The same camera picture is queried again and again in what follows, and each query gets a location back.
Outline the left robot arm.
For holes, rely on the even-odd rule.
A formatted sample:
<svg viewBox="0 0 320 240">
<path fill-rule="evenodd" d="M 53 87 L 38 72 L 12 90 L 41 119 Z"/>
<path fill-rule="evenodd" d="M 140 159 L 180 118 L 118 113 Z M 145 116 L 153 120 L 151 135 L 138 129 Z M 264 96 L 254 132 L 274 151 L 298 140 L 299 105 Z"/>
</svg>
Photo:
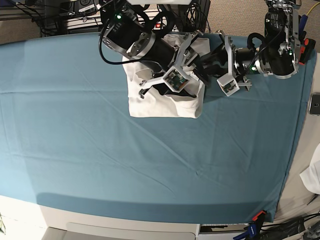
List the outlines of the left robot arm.
<svg viewBox="0 0 320 240">
<path fill-rule="evenodd" d="M 232 38 L 218 31 L 222 43 L 201 57 L 205 72 L 216 81 L 226 96 L 241 87 L 249 90 L 248 75 L 275 76 L 288 79 L 298 72 L 301 41 L 299 39 L 300 4 L 295 0 L 267 0 L 264 35 L 251 33 L 246 47 L 238 48 Z"/>
</svg>

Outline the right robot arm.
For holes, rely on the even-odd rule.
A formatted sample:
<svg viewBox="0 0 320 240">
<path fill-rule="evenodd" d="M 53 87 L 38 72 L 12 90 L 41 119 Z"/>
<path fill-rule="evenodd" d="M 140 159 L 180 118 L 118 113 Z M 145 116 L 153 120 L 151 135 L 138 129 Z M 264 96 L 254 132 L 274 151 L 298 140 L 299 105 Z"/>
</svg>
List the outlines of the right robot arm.
<svg viewBox="0 0 320 240">
<path fill-rule="evenodd" d="M 200 54 L 192 48 L 199 35 L 198 29 L 185 32 L 180 45 L 170 45 L 164 40 L 178 19 L 172 10 L 161 11 L 150 19 L 146 6 L 132 5 L 126 0 L 111 0 L 102 4 L 100 12 L 106 22 L 100 32 L 98 50 L 103 56 L 102 46 L 126 58 L 120 65 L 141 63 L 151 71 L 151 77 L 140 83 L 140 98 L 151 88 L 160 95 L 176 95 L 195 98 L 185 90 L 192 80 L 208 86 L 209 76 L 205 72 Z"/>
</svg>

